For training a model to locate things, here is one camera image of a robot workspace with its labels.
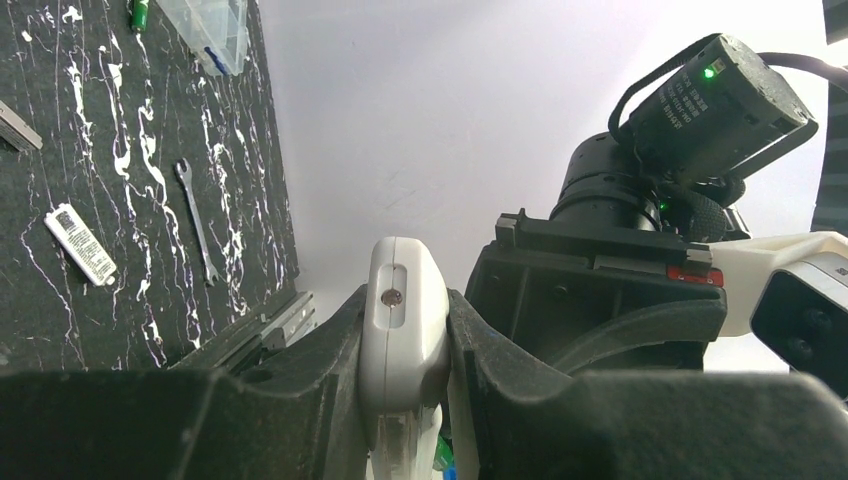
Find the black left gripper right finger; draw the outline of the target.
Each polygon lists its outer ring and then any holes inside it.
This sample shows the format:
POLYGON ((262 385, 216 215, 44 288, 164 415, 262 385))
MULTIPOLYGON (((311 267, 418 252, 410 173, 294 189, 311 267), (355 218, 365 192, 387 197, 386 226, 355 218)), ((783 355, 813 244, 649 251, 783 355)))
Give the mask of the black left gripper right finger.
POLYGON ((804 374, 570 378, 449 294, 449 417, 462 479, 843 479, 847 416, 804 374))

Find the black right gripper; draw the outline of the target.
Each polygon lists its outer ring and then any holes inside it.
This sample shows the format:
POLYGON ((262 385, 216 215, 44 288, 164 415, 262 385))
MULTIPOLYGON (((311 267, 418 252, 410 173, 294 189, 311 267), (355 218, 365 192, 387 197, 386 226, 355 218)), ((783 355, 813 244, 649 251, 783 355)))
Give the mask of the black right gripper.
POLYGON ((503 214, 465 296, 517 346, 563 373, 695 370, 725 322, 709 246, 727 206, 656 180, 609 134, 574 151, 545 219, 503 214))

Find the white remote control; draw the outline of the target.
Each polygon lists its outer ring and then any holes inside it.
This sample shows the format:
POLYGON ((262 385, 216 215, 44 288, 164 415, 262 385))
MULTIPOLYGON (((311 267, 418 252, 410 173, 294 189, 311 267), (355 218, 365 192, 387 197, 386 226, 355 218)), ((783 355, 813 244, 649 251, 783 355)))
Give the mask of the white remote control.
POLYGON ((428 479, 450 374, 448 291, 429 249, 390 236, 371 255, 358 392, 376 479, 428 479))

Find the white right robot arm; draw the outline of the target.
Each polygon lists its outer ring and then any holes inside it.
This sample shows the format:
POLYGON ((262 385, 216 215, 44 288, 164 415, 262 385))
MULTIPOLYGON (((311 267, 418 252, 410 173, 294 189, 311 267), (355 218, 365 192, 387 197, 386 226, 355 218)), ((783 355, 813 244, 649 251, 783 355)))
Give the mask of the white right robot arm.
POLYGON ((748 176, 804 143, 809 109, 738 39, 696 41, 625 92, 573 152, 545 219, 502 215, 465 296, 563 373, 699 370, 726 317, 712 243, 748 176))

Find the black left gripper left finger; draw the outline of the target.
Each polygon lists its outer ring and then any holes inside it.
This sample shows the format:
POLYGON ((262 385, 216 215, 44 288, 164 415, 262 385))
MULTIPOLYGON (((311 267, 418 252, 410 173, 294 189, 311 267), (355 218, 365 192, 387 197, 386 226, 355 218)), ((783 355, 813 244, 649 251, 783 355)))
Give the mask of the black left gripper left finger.
POLYGON ((366 291, 304 339, 222 370, 1 379, 5 479, 362 479, 357 363, 366 291))

